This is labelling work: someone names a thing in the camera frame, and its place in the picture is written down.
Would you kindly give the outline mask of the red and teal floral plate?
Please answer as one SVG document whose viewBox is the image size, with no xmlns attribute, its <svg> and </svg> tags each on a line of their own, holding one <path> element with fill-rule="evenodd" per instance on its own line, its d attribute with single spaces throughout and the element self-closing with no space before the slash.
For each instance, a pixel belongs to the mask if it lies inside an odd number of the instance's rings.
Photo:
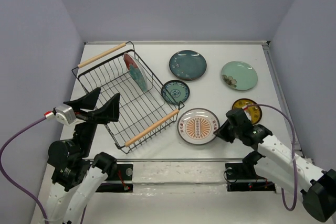
<svg viewBox="0 0 336 224">
<path fill-rule="evenodd" d="M 147 92 L 148 83 L 147 83 L 146 73 L 143 67 L 140 65 L 140 63 L 135 58 L 133 58 L 128 53 L 123 54 L 123 59 L 124 59 L 127 70 L 129 71 L 129 74 L 131 75 L 132 79 L 137 83 L 137 85 L 143 92 Z"/>
</svg>

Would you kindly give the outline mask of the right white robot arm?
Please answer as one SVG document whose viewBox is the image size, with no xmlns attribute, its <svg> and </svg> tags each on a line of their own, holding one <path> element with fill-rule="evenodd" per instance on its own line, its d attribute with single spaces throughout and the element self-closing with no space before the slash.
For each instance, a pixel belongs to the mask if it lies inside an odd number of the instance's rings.
<svg viewBox="0 0 336 224">
<path fill-rule="evenodd" d="M 253 125 L 243 109 L 226 113 L 227 120 L 214 134 L 232 143 L 235 139 L 253 151 L 244 159 L 241 171 L 248 178 L 256 175 L 271 180 L 282 191 L 301 200 L 307 213 L 319 222 L 335 214 L 335 170 L 324 170 L 285 146 L 261 124 Z"/>
</svg>

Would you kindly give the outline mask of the white orange sunburst plate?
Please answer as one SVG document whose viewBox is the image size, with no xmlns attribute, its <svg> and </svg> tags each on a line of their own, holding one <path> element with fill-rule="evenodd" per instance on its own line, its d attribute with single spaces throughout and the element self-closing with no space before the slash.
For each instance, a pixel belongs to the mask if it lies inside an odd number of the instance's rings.
<svg viewBox="0 0 336 224">
<path fill-rule="evenodd" d="M 194 108 L 181 115 L 177 124 L 180 138 L 191 145 L 205 145 L 212 142 L 219 129 L 219 119 L 210 110 Z"/>
</svg>

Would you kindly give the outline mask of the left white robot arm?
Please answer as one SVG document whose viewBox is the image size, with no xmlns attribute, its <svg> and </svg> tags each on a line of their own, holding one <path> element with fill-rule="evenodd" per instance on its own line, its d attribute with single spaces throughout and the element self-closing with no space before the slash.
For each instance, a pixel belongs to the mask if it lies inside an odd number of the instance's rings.
<svg viewBox="0 0 336 224">
<path fill-rule="evenodd" d="M 45 113 L 48 120 L 74 126 L 72 138 L 49 146 L 47 163 L 54 168 L 46 203 L 47 223 L 77 223 L 89 199 L 106 179 L 117 171 L 117 160 L 101 152 L 93 162 L 87 160 L 99 124 L 119 119 L 120 94 L 116 93 L 102 107 L 96 108 L 100 88 L 64 102 Z"/>
</svg>

